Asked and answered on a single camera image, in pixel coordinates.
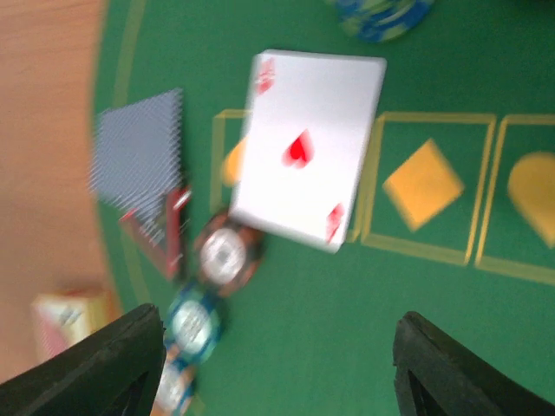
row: wooden surface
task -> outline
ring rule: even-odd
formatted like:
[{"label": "wooden surface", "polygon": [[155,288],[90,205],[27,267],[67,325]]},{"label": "wooden surface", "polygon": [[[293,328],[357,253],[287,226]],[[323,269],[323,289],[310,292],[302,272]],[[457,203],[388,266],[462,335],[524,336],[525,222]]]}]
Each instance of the wooden surface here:
[{"label": "wooden surface", "polygon": [[35,366],[35,295],[104,276],[88,193],[101,0],[0,0],[0,382]]}]

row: green felt table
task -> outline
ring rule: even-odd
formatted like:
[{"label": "green felt table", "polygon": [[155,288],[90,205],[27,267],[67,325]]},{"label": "green felt table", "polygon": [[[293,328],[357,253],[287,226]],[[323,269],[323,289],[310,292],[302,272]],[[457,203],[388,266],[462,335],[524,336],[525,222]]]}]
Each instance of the green felt table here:
[{"label": "green felt table", "polygon": [[[320,0],[109,4],[94,114],[183,88],[190,238],[229,201],[219,165],[239,140],[255,54],[388,60],[349,241],[331,255],[267,237],[199,369],[205,415],[398,414],[391,349],[409,310],[555,401],[555,258],[507,196],[524,155],[555,152],[554,18],[552,2],[443,0],[405,36],[366,44]],[[412,232],[382,185],[430,138],[464,192]],[[176,287],[121,230],[120,212],[98,212],[121,306],[153,302],[165,315]]]}]

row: yellow card outline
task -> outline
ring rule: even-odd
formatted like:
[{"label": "yellow card outline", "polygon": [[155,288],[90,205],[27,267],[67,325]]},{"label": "yellow card outline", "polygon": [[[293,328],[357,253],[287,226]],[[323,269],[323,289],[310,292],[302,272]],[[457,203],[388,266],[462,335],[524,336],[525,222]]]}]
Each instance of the yellow card outline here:
[{"label": "yellow card outline", "polygon": [[129,280],[133,286],[135,297],[139,304],[150,302],[150,292],[145,282],[142,272],[139,252],[130,236],[127,236],[123,230],[120,230],[121,245],[123,246],[123,256],[127,265]]},{"label": "yellow card outline", "polygon": [[[473,215],[470,221],[470,230],[466,250],[454,250],[433,244],[417,243],[404,238],[383,236],[371,232],[372,215],[374,213],[375,193],[378,180],[378,168],[382,153],[383,129],[387,121],[404,123],[483,124],[487,126],[487,133],[484,139],[482,151],[482,160],[480,163],[480,176],[476,189],[476,197],[474,200]],[[476,237],[496,121],[497,117],[495,114],[385,112],[380,115],[374,124],[372,138],[366,158],[366,164],[369,168],[365,173],[367,178],[364,180],[364,183],[368,186],[368,190],[366,200],[367,209],[365,211],[362,225],[362,243],[368,247],[394,251],[406,256],[466,266],[470,260],[470,256],[472,255],[473,244]]]},{"label": "yellow card outline", "polygon": [[129,81],[133,70],[133,60],[139,37],[142,18],[145,15],[147,0],[131,0],[123,37],[121,38],[120,54],[118,55],[118,66],[115,70],[114,106],[122,107],[127,104],[129,92]]},{"label": "yellow card outline", "polygon": [[506,130],[509,126],[555,126],[555,114],[509,114],[499,124],[474,267],[479,270],[492,271],[537,283],[555,284],[555,269],[484,255],[497,175],[500,169],[503,146],[505,145]]},{"label": "yellow card outline", "polygon": [[200,398],[199,393],[194,394],[193,399],[191,400],[190,407],[195,416],[200,416],[205,412],[206,405],[205,402],[202,401],[202,399]]},{"label": "yellow card outline", "polygon": [[[225,121],[227,119],[243,119],[249,113],[249,110],[228,108],[216,114],[212,119],[212,167],[210,181],[210,212],[212,214],[223,206],[221,165],[225,158]],[[352,230],[347,231],[346,241],[348,243],[354,243],[361,234],[364,215],[364,190],[366,189],[366,186],[363,186],[364,177],[366,176],[364,172],[367,169],[368,164],[365,163],[356,194],[355,225]]]}]

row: black plastic object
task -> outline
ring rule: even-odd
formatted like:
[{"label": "black plastic object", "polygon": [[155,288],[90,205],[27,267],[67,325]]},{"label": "black plastic object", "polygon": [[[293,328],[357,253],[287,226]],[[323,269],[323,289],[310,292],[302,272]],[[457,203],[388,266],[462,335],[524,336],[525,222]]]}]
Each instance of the black plastic object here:
[{"label": "black plastic object", "polygon": [[166,358],[158,309],[144,304],[0,385],[9,416],[148,416]]},{"label": "black plastic object", "polygon": [[555,406],[508,379],[416,312],[397,323],[401,416],[553,416]]}]

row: stack of poker chips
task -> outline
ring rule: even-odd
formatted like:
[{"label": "stack of poker chips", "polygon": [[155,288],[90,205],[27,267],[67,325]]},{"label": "stack of poker chips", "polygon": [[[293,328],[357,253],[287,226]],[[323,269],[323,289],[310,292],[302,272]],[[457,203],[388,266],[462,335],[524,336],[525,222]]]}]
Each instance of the stack of poker chips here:
[{"label": "stack of poker chips", "polygon": [[345,31],[365,42],[403,35],[430,11],[434,0],[327,0],[335,5]]},{"label": "stack of poker chips", "polygon": [[214,294],[189,283],[169,307],[166,363],[155,400],[165,416],[181,416],[193,402],[195,367],[208,359],[222,334],[217,306]]},{"label": "stack of poker chips", "polygon": [[198,277],[178,291],[167,311],[166,364],[155,401],[165,416],[181,416],[194,402],[195,369],[222,335],[221,298],[251,279],[260,263],[262,236],[221,211],[197,237]]}]

